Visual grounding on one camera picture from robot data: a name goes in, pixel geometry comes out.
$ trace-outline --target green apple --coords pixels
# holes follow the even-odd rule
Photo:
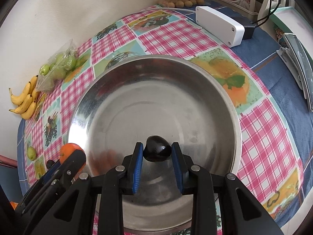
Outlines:
[[[54,66],[55,66],[55,62],[53,62],[52,64],[49,65],[49,70],[51,71]]]
[[[75,68],[76,58],[73,55],[69,55],[63,62],[63,68],[66,71],[71,71]]]
[[[39,70],[40,75],[46,76],[48,72],[49,72],[49,64],[44,64],[43,66],[40,67],[40,70]]]
[[[34,161],[37,158],[37,152],[36,149],[33,147],[28,147],[27,149],[27,157],[29,160]]]
[[[58,65],[51,71],[51,77],[54,80],[63,80],[65,76],[66,71],[63,68],[59,67]]]

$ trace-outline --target bowl rim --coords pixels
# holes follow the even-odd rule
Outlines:
[[[95,78],[93,80],[93,82],[85,89],[84,93],[82,94],[82,96],[79,98],[78,102],[75,105],[75,108],[73,110],[73,113],[71,115],[71,119],[68,123],[68,131],[66,134],[66,142],[68,143],[68,136],[69,136],[69,129],[70,126],[73,122],[74,116],[77,112],[77,109],[79,107],[79,104],[81,103],[82,99],[85,97],[85,95],[87,94],[87,92],[106,74],[108,74],[110,71],[125,65],[129,62],[134,62],[137,60],[144,60],[144,59],[165,59],[165,60],[171,60],[174,62],[180,62],[182,64],[185,64],[189,67],[191,67],[192,69],[194,69],[195,71],[197,71],[198,73],[200,73],[202,76],[204,76],[214,87],[215,89],[219,92],[220,96],[222,97],[224,103],[227,106],[227,109],[230,113],[230,117],[233,123],[233,130],[235,133],[235,148],[234,148],[234,156],[233,156],[233,163],[230,169],[230,172],[237,175],[238,173],[238,169],[239,169],[239,165],[240,165],[240,160],[241,160],[241,155],[242,155],[242,133],[241,133],[241,127],[240,127],[240,121],[239,121],[239,117],[237,115],[236,109],[234,104],[232,103],[228,93],[225,91],[225,89],[220,85],[220,83],[210,74],[208,73],[206,70],[202,69],[200,66],[182,59],[182,58],[178,58],[178,57],[174,57],[174,56],[170,56],[170,55],[142,55],[142,56],[133,56],[130,58],[127,58],[123,61],[118,62],[116,65],[112,66],[111,68],[109,68],[108,70],[105,70],[103,73],[101,73],[97,78]],[[169,233],[174,233],[177,231],[181,231],[184,230],[186,228],[189,228],[191,226],[191,219],[184,222],[183,224],[180,224],[176,227],[171,227],[168,229],[162,229],[162,230],[158,230],[158,231],[143,231],[143,230],[134,230],[134,229],[129,229],[127,227],[124,227],[124,231],[129,232],[129,233],[133,233],[133,234],[137,234],[137,235],[164,235],[164,234],[169,234]]]

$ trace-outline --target black cable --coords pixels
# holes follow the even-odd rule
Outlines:
[[[271,9],[272,9],[272,0],[270,0],[270,7],[269,7],[269,12],[268,12],[267,16],[265,16],[265,17],[263,17],[263,18],[261,18],[261,19],[255,21],[255,22],[252,22],[252,23],[253,23],[253,24],[256,24],[257,22],[262,21],[263,19],[266,19],[266,21],[267,21],[267,20],[270,18],[269,14],[270,14],[270,12],[271,12]]]
[[[278,3],[277,3],[277,5],[276,5],[276,7],[272,10],[271,13],[268,14],[268,18],[267,18],[264,22],[262,22],[261,24],[257,25],[256,27],[260,27],[260,26],[262,26],[263,24],[265,24],[266,21],[268,21],[268,19],[270,18],[270,15],[272,15],[272,14],[278,9],[280,3],[281,3],[281,0],[278,0]]]

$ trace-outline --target cable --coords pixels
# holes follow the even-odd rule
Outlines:
[[[180,9],[180,8],[151,8],[151,9],[146,9],[146,10],[142,10],[142,11],[133,12],[133,13],[131,13],[131,14],[128,14],[128,15],[126,15],[126,16],[123,16],[122,18],[127,17],[127,16],[130,16],[130,15],[134,15],[134,14],[137,14],[137,13],[146,12],[146,11],[159,11],[159,10],[185,11],[185,12],[196,13],[196,11],[193,11],[193,10]]]
[[[269,12],[268,12],[267,16],[255,21],[255,22],[252,22],[252,23],[256,24],[257,22],[262,21],[264,19],[266,19],[265,22],[268,21],[268,19],[270,18],[269,14],[270,14],[271,8],[272,8],[272,0],[270,0],[270,7],[269,7]]]
[[[276,5],[276,7],[272,10],[272,12],[271,13],[269,13],[268,14],[268,18],[267,18],[267,20],[270,18],[270,15],[272,15],[277,9],[278,9],[278,7],[279,7],[279,5],[280,5],[280,3],[281,3],[281,0],[278,0],[278,3],[277,3],[277,5]],[[260,26],[262,26],[267,20],[265,20],[264,22],[262,22],[261,24],[259,24],[259,25],[257,25],[256,27],[260,27]]]

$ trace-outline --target tablecloth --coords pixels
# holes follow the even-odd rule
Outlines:
[[[39,96],[42,101],[38,102],[37,114],[25,125],[24,149],[32,145],[39,156],[30,162],[24,155],[29,184],[37,180],[38,163],[58,159],[58,151],[66,142],[72,111],[87,86],[118,60],[144,54],[173,55],[198,65],[221,59],[238,67],[248,87],[245,90],[240,87],[240,91],[246,93],[245,98],[234,94],[232,86],[228,91],[236,106],[243,136],[237,176],[271,216],[277,218],[303,182],[302,161],[286,119],[259,77],[231,49],[184,15],[161,8],[128,16],[90,38],[78,48],[79,56],[88,55],[90,59],[56,85],[53,93]],[[47,134],[51,116],[56,117],[56,132],[52,136]],[[285,197],[277,201],[281,192]],[[216,208],[219,217],[218,202]],[[220,218],[218,230],[221,232]]]

